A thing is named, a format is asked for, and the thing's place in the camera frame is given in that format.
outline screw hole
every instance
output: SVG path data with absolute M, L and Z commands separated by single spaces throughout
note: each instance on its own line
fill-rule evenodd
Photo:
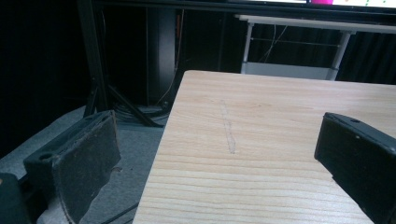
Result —
M 52 154 L 48 153 L 48 154 L 41 155 L 38 159 L 43 161 L 43 160 L 49 159 L 51 157 L 52 157 Z

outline dark background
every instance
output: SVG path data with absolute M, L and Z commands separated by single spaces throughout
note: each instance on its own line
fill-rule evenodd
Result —
M 104 15 L 110 81 L 134 103 L 152 104 L 146 74 L 147 11 L 105 7 Z M 276 27 L 276 37 L 283 29 Z M 185 10 L 176 83 L 190 69 L 239 73 L 246 31 L 246 23 L 231 12 Z M 272 25 L 253 30 L 256 38 L 273 36 Z M 336 45 L 340 37 L 338 31 L 288 27 L 280 40 Z M 257 62 L 270 44 L 252 41 L 248 59 Z M 330 67 L 335 51 L 334 46 L 279 42 L 267 62 Z M 337 80 L 394 85 L 395 52 L 395 35 L 357 33 Z M 0 158 L 86 104 L 91 83 L 75 1 L 0 1 L 0 85 Z

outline light wood tabletop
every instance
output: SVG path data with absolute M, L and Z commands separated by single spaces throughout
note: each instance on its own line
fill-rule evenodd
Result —
M 325 112 L 396 137 L 396 86 L 186 72 L 134 224 L 372 223 L 314 159 Z

